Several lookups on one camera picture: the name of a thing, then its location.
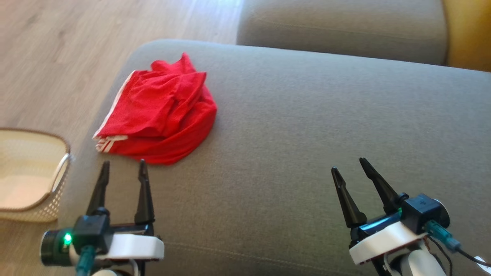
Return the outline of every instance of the green led light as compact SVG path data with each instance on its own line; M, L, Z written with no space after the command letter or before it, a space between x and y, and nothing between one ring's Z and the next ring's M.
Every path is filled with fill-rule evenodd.
M72 235L66 233L65 237L63 237L63 243L68 245L72 242Z

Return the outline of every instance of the red garment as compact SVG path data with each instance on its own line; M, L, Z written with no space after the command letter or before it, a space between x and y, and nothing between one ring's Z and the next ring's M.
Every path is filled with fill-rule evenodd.
M186 53L151 68L128 76L94 139L100 152L170 165L206 138L217 105L204 84L206 73L196 72Z

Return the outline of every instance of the teal cable connector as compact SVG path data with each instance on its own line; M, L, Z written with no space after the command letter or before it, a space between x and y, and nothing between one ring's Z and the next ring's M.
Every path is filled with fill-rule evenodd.
M441 241L452 253L455 253L461 246L460 242L452 238L452 234L436 221L427 222L425 225L425 230L430 234L430 236Z
M80 259L76 266L77 276L88 276L92 270L95 259L95 247L84 246L80 252Z

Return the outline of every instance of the robotic arm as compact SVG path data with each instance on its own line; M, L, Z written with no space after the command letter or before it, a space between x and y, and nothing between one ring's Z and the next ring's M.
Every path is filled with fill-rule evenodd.
M45 266L75 266L77 276L127 276L120 270L103 270L130 264L133 276L145 275L145 263L164 258L164 243L154 235L155 221L148 170L141 160L140 194L134 223L110 225L104 207L109 183L109 161L104 162L86 215L74 227L44 233L40 256Z
M413 198L406 193L397 194L365 158L359 160L377 189L385 215L367 220L351 198L339 170L332 168L346 227L351 230L349 249L354 263L371 262L379 276L445 276L441 264L425 243L432 236L451 252L465 253L460 243L445 230L450 225L445 207L425 194ZM469 259L489 266L475 258Z

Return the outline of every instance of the woven basket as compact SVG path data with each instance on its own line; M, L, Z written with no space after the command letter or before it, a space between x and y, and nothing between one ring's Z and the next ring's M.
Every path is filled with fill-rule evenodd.
M58 219L70 147L54 135L0 129L0 219Z

